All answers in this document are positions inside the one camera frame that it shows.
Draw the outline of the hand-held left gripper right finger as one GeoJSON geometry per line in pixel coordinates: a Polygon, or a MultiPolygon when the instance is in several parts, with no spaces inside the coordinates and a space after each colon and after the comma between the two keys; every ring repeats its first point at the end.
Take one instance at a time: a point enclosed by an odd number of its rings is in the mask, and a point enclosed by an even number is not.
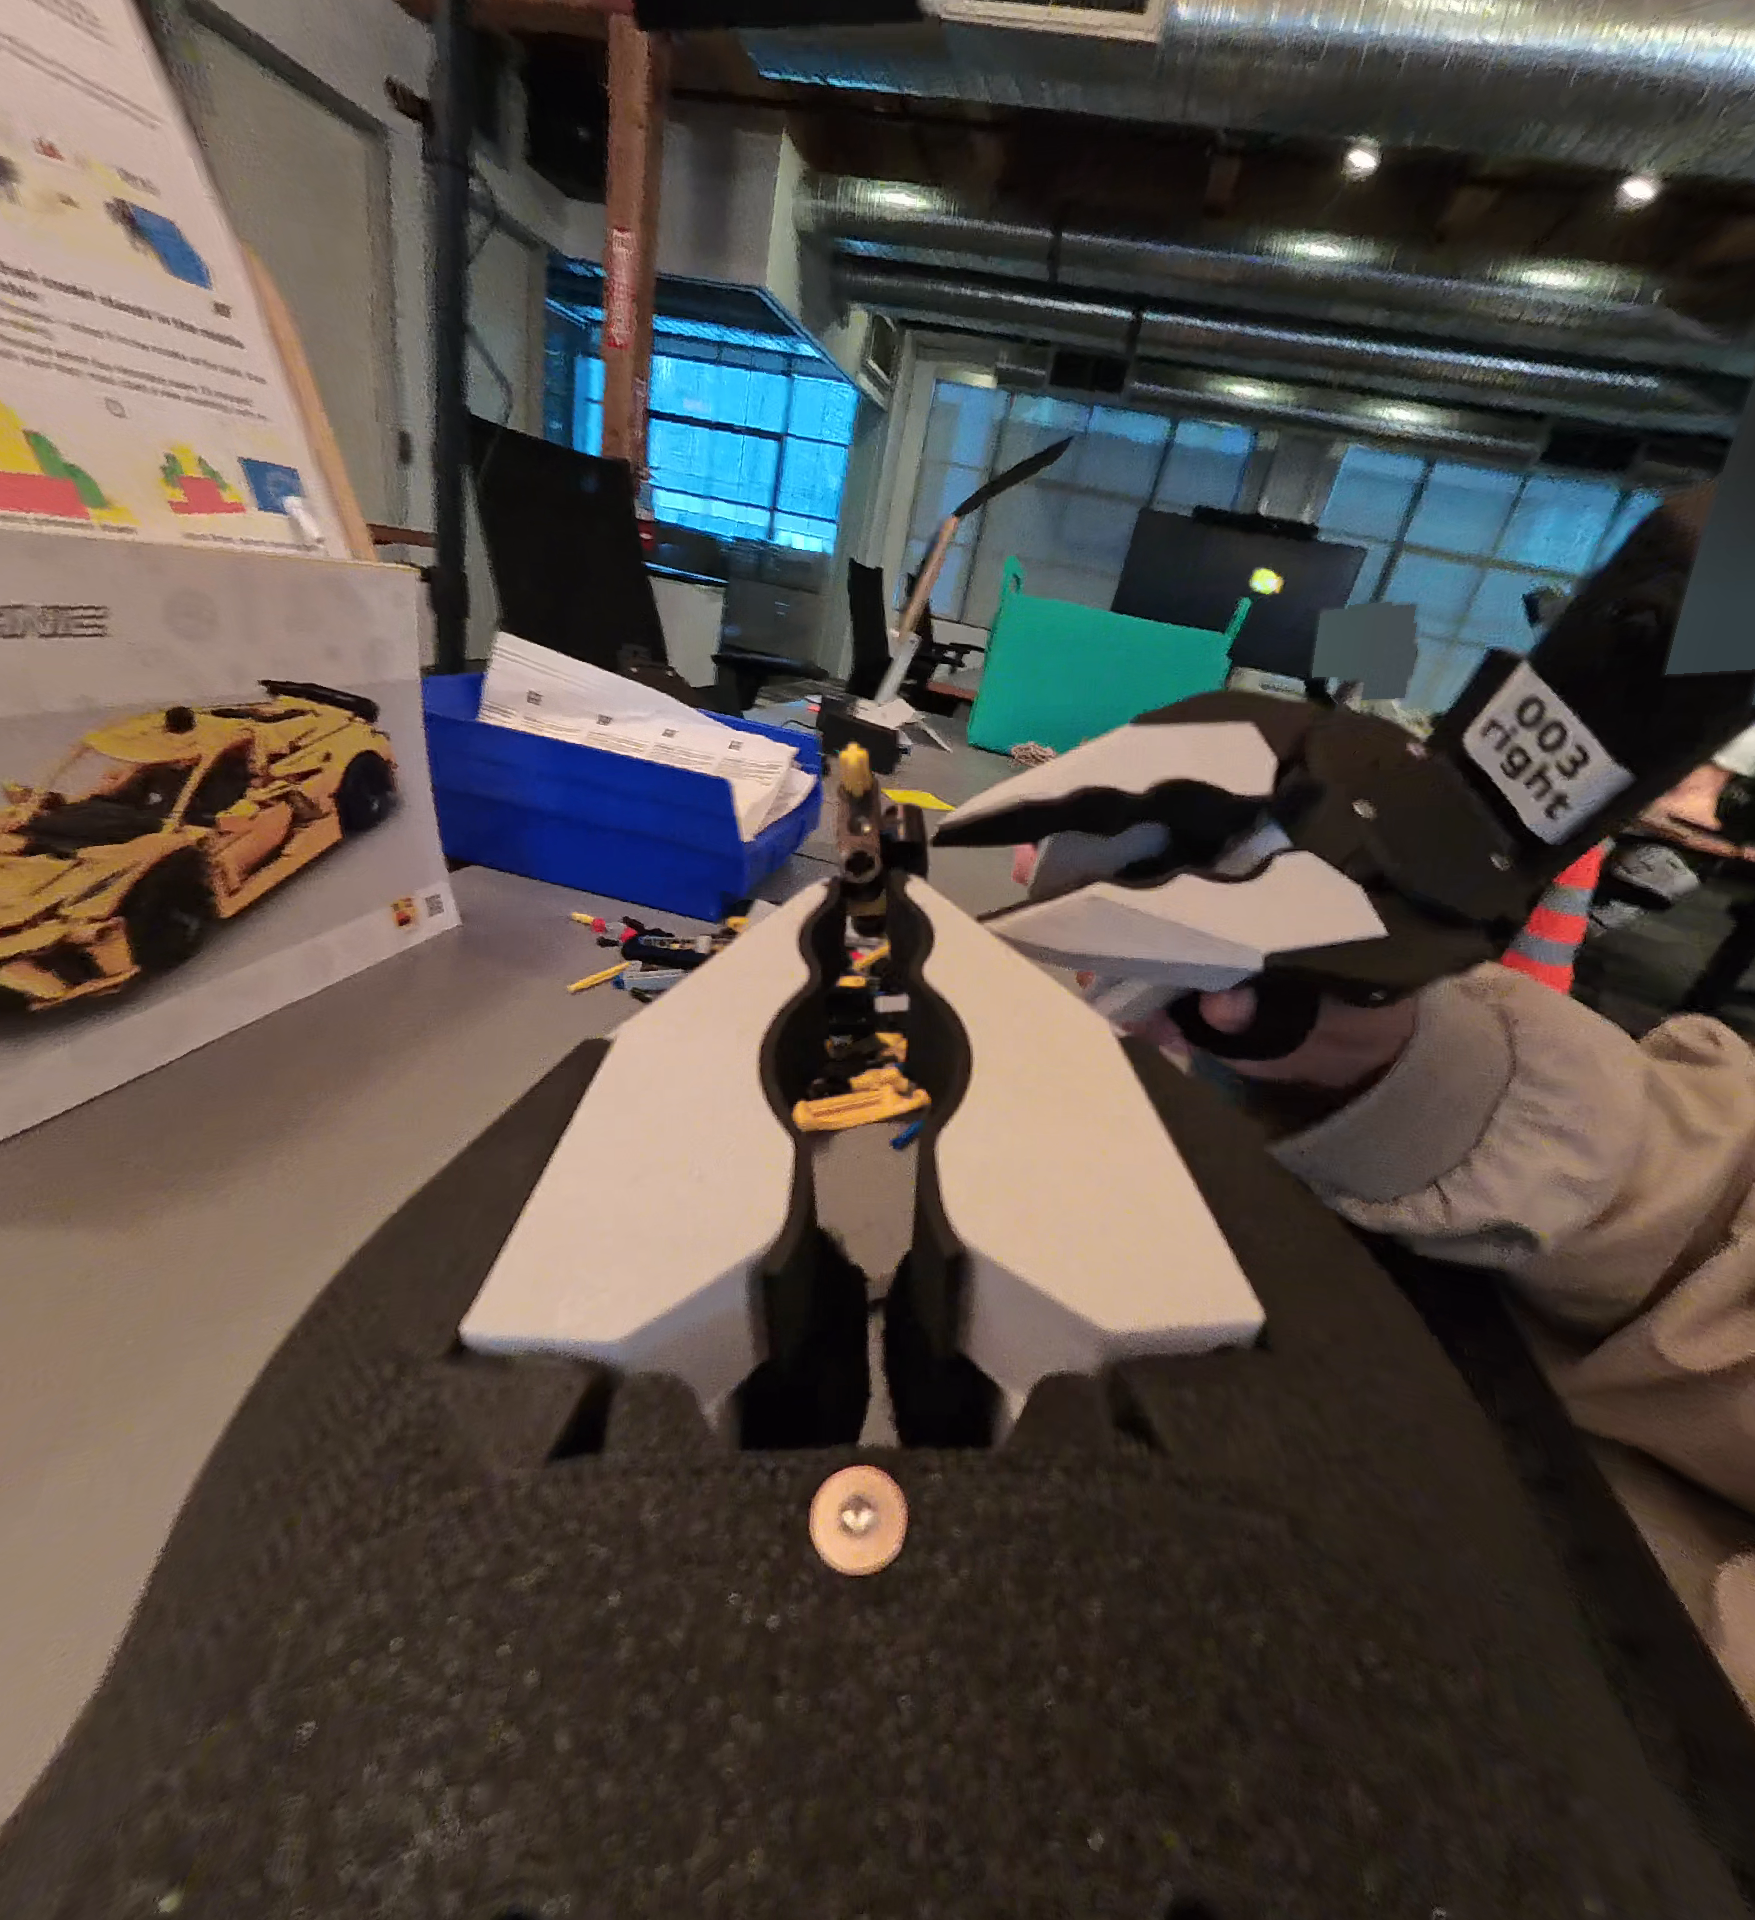
{"type": "Polygon", "coordinates": [[[890,887],[930,1097],[888,1386],[908,1448],[1001,1441],[1047,1379],[1256,1345],[1267,1315],[1114,1029],[926,879],[890,887]]]}

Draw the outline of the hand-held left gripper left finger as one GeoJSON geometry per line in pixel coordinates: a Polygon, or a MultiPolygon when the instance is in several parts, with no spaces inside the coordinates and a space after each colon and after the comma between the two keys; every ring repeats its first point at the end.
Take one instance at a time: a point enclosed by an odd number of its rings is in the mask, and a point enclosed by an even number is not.
{"type": "Polygon", "coordinates": [[[744,1448],[838,1448],[869,1407],[867,1285],[817,1215],[784,1043],[821,1034],[838,887],[774,905],[599,1049],[460,1343],[682,1384],[744,1448]]]}

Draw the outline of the pile of brick pieces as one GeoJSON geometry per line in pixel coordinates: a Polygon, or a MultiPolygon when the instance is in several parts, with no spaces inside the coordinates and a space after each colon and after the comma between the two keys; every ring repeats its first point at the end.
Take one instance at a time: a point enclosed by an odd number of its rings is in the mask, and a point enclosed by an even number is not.
{"type": "MultiPolygon", "coordinates": [[[[569,996],[616,991],[650,1006],[684,983],[736,941],[751,925],[747,913],[729,915],[714,934],[680,934],[636,918],[610,921],[582,911],[573,923],[594,937],[610,959],[569,979],[569,996]]],[[[901,1152],[924,1135],[932,1094],[908,1073],[909,1040],[904,1016],[909,998],[895,988],[890,940],[875,927],[852,923],[841,969],[822,996],[822,1031],[803,1043],[808,1069],[800,1092],[787,1099],[796,1131],[834,1138],[852,1131],[890,1131],[890,1149],[901,1152]]]]}

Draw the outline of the small yellow black connector assembly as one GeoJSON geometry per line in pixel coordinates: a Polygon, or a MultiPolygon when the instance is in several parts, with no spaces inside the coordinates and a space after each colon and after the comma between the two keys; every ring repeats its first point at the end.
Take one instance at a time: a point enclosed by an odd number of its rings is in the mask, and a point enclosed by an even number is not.
{"type": "Polygon", "coordinates": [[[874,935],[890,918],[890,881],[927,877],[932,837],[924,810],[892,798],[864,743],[834,759],[840,894],[847,921],[874,935]]]}

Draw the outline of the person's right forearm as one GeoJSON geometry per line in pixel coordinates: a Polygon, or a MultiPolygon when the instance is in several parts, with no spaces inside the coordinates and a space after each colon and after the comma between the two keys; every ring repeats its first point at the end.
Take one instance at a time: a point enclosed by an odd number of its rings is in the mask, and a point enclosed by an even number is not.
{"type": "Polygon", "coordinates": [[[1347,1221],[1500,1274],[1590,1366],[1755,1366],[1755,1045],[1718,1020],[1631,1038],[1517,971],[1469,971],[1273,1155],[1347,1221]]]}

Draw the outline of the teal green storage box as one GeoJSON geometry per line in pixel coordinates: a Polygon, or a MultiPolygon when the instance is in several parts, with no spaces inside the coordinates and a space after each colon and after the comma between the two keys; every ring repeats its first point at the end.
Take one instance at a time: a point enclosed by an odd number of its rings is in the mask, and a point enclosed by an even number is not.
{"type": "Polygon", "coordinates": [[[1142,713],[1220,691],[1253,593],[1225,629],[1097,610],[1031,593],[1016,559],[1002,570],[967,741],[1008,756],[1036,743],[1066,753],[1142,713]]]}

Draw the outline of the orange traffic cone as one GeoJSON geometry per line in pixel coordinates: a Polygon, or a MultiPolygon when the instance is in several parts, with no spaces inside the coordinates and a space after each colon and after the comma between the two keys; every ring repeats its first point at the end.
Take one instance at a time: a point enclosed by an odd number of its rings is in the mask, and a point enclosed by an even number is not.
{"type": "Polygon", "coordinates": [[[1575,963],[1612,847],[1608,837],[1556,875],[1504,948],[1500,963],[1507,969],[1562,996],[1574,995],[1575,963]]]}

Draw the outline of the black device with green light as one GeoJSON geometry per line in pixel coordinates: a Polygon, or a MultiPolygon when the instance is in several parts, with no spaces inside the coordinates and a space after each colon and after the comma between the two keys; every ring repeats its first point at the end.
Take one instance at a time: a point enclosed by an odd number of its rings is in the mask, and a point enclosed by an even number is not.
{"type": "Polygon", "coordinates": [[[819,751],[824,763],[832,763],[858,745],[877,776],[890,776],[909,751],[908,729],[919,719],[918,710],[904,700],[871,704],[826,694],[817,704],[819,751]]]}

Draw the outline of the blue plastic storage box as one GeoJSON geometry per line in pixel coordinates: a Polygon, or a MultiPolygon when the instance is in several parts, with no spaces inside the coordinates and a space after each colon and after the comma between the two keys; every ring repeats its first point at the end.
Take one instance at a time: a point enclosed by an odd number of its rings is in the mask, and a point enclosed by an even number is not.
{"type": "Polygon", "coordinates": [[[721,778],[480,719],[480,675],[422,681],[434,804],[450,860],[695,921],[756,900],[804,844],[821,787],[741,839],[721,778]]]}

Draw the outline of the white car instruction booklet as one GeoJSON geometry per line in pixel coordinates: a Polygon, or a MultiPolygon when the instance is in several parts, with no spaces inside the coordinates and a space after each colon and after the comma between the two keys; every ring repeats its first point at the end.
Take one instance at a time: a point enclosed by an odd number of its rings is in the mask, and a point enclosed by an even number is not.
{"type": "Polygon", "coordinates": [[[0,1141],[458,925],[417,573],[0,526],[0,1141]]]}

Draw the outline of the blue bin with papers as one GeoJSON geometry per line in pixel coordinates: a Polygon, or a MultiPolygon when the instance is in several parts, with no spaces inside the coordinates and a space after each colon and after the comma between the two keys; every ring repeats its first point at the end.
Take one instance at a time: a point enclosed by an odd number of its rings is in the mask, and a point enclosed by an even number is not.
{"type": "Polygon", "coordinates": [[[515,732],[717,778],[747,843],[819,795],[790,735],[709,715],[507,632],[491,643],[478,710],[481,722],[515,732]]]}

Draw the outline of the large black panel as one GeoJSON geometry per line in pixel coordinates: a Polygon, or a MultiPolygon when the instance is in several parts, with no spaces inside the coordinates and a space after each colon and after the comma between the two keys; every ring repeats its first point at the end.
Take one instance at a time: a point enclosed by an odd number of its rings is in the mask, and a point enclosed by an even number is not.
{"type": "Polygon", "coordinates": [[[629,466],[476,416],[468,436],[499,628],[614,673],[667,667],[629,466]]]}

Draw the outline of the white air vent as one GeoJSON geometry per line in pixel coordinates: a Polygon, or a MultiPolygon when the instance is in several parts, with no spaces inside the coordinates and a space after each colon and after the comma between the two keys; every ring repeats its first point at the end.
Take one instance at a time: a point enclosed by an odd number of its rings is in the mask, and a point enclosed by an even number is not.
{"type": "Polygon", "coordinates": [[[921,2],[945,25],[1154,45],[1170,2],[921,2]]]}

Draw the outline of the dark metal stand pole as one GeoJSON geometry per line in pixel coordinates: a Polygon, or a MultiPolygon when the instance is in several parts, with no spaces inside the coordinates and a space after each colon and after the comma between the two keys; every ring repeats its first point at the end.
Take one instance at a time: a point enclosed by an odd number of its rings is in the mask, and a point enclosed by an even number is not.
{"type": "Polygon", "coordinates": [[[432,508],[434,673],[460,675],[469,646],[464,482],[469,466],[465,329],[474,178],[476,34],[468,2],[432,5],[432,508]]]}

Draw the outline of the black square box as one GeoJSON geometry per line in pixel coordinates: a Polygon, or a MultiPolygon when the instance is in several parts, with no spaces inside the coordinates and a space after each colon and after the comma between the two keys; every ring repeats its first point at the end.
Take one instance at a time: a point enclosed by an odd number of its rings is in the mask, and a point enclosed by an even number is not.
{"type": "Polygon", "coordinates": [[[575,37],[525,40],[525,157],[570,201],[600,206],[608,184],[608,45],[575,37]]]}

